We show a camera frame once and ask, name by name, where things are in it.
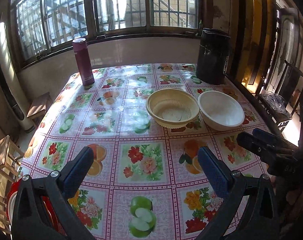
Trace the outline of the barred window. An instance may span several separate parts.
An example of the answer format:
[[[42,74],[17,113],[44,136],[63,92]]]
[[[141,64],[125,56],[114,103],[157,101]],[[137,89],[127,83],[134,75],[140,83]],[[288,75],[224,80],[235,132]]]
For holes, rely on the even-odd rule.
[[[9,0],[11,47],[20,68],[72,47],[132,37],[198,37],[212,0]]]

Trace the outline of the large cream colander bowl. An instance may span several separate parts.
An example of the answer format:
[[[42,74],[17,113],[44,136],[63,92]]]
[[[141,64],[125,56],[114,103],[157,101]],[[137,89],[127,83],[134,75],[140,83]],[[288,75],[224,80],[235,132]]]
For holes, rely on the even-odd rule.
[[[169,129],[184,127],[200,114],[196,99],[189,93],[175,88],[153,92],[147,98],[145,106],[156,123]]]

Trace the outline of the black electric kettle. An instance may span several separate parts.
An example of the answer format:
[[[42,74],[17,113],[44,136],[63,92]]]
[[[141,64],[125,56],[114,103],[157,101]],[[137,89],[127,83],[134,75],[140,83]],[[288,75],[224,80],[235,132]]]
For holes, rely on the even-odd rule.
[[[203,28],[196,77],[211,85],[221,85],[230,54],[230,37],[218,29]]]

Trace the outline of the magenta thermos bottle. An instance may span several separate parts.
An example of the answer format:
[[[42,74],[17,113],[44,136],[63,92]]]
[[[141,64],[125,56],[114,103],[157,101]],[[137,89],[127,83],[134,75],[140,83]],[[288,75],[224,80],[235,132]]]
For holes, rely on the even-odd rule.
[[[86,39],[83,37],[75,38],[72,41],[72,45],[83,86],[91,86],[92,84],[94,84],[95,80],[93,77]]]

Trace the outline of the white standing air conditioner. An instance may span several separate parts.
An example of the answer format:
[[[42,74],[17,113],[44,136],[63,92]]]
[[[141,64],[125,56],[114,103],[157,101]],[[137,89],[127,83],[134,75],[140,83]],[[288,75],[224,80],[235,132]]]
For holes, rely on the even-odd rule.
[[[20,85],[11,60],[4,22],[0,22],[0,88],[21,128],[25,132],[31,132],[34,124],[27,118],[30,103]]]

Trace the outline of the large white bowl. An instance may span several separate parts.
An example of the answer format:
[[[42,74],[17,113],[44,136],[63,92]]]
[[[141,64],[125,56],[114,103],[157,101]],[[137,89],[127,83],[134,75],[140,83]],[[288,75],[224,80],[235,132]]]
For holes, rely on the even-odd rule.
[[[214,90],[203,92],[198,104],[204,122],[217,131],[239,127],[245,120],[241,105],[231,96]]]

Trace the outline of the light wooden stool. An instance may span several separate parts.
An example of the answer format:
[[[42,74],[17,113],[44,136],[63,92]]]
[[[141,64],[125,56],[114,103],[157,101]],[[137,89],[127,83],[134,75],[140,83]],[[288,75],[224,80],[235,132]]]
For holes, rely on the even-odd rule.
[[[7,135],[0,140],[0,175],[10,182],[15,182],[19,173],[16,166],[21,166],[20,159],[24,152]]]

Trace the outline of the floral fruit tablecloth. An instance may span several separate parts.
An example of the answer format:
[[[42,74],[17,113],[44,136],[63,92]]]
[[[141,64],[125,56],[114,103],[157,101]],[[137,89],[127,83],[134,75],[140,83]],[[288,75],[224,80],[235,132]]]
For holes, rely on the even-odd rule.
[[[207,146],[230,169],[248,177],[266,172],[236,137],[266,129],[253,106],[228,80],[213,86],[193,64],[141,64],[94,70],[94,85],[73,74],[29,143],[19,176],[60,170],[88,146],[94,162],[69,202],[97,239],[193,239],[216,214],[221,199],[200,170],[197,150]],[[164,128],[147,112],[150,94],[181,89],[197,98],[208,90],[240,103],[245,119],[232,130],[210,128],[201,116]]]

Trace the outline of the small wooden stool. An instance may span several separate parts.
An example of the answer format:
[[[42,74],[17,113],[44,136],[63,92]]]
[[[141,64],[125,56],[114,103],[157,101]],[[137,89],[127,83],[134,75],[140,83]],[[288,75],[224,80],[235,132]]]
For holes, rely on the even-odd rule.
[[[35,98],[30,106],[27,118],[34,121],[36,118],[44,116],[48,112],[52,103],[53,101],[49,92]]]

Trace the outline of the red chair with plate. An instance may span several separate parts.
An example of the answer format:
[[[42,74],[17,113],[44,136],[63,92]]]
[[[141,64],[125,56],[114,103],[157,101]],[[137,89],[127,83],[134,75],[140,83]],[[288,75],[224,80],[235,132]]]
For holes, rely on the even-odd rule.
[[[12,183],[9,193],[7,194],[7,217],[9,219],[9,222],[11,225],[13,225],[13,213],[14,213],[14,206],[15,206],[15,200],[16,200],[16,195],[19,190],[19,185],[20,185],[21,179],[18,181]],[[51,224],[53,228],[58,232],[66,236],[66,232],[64,231],[63,227],[61,226],[54,209],[51,205],[51,202],[49,201],[48,197],[42,197],[42,202],[45,207],[45,210],[47,212],[47,215],[49,215],[49,220],[51,221]]]

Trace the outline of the clear plastic bag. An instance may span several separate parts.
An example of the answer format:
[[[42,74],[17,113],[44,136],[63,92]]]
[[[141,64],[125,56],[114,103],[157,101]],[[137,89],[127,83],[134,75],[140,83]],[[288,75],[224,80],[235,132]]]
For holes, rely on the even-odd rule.
[[[285,101],[280,95],[268,90],[262,90],[260,95],[274,111],[280,114],[287,113]]]

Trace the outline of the dark wooden chair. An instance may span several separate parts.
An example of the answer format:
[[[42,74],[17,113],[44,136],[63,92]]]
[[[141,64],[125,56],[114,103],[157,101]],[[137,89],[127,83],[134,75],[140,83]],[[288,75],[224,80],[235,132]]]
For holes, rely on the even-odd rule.
[[[277,85],[276,91],[272,92],[263,89],[258,95],[258,101],[262,104],[267,114],[275,121],[278,129],[283,132],[289,121],[292,119],[299,102],[303,96],[303,87],[299,96],[294,100],[291,112],[286,108],[291,98],[294,98],[294,91],[299,80],[303,79],[303,72],[293,64],[284,60],[285,67]]]

